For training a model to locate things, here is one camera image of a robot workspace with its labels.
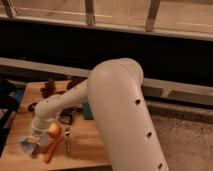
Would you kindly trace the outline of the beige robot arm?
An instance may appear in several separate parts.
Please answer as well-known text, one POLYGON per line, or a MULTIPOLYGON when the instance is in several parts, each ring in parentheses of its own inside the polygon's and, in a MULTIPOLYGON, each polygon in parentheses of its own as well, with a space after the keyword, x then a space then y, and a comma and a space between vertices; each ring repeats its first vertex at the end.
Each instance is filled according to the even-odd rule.
POLYGON ((30 133, 43 136, 54 115, 87 102, 113 171, 169 171, 141 90, 143 79, 133 59, 104 61, 74 88, 41 100, 30 133))

